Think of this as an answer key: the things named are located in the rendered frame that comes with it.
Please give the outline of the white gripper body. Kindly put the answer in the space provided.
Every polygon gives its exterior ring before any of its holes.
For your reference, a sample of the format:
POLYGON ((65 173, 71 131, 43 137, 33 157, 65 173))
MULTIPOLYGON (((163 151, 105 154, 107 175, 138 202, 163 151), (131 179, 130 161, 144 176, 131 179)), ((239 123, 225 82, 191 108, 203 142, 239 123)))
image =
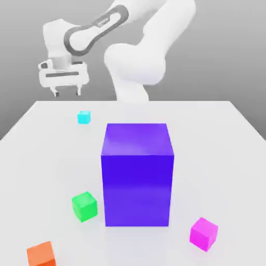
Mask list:
POLYGON ((38 68, 39 82, 46 88, 58 86, 81 87, 89 82, 85 62, 73 62, 67 70, 54 70, 51 62, 42 62, 38 65, 38 68))

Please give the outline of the small orange cube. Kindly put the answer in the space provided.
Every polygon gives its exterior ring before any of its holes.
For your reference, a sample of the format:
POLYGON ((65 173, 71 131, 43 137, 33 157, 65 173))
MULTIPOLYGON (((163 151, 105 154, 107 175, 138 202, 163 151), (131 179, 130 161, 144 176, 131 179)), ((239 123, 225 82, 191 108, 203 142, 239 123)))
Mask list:
POLYGON ((51 242, 44 242, 28 248, 29 266, 56 266, 56 260, 51 242))

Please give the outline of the small magenta cube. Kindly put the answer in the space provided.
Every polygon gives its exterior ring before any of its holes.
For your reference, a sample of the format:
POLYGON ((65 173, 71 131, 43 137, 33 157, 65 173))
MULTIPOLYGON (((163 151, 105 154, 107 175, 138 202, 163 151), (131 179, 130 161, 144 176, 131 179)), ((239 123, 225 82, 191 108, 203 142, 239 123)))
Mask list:
POLYGON ((190 243, 207 252, 217 238, 218 226, 200 217, 190 230, 190 243))

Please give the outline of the large purple box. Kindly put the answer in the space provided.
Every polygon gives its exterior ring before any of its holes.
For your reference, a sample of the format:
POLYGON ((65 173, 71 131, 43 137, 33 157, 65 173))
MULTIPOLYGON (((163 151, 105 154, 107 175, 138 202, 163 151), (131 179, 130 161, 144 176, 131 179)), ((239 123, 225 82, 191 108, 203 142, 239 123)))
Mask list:
POLYGON ((166 124, 108 123, 101 169, 107 227, 166 227, 174 151, 166 124))

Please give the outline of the small green cube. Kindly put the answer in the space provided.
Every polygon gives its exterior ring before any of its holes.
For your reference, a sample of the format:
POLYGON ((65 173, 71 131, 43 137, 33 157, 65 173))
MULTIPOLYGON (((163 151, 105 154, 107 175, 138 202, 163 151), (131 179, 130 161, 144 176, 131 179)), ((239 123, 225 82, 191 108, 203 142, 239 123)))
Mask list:
POLYGON ((98 214, 97 201, 88 191, 73 197, 72 207, 80 222, 85 222, 98 214))

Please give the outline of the small cyan cube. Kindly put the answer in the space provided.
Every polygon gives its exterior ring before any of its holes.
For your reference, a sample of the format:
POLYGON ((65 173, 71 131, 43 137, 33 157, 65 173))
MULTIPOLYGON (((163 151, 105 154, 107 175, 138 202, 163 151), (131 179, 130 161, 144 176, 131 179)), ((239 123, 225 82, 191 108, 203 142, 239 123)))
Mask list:
POLYGON ((79 124, 89 124, 91 120, 90 111, 80 111, 77 114, 77 121, 79 124))

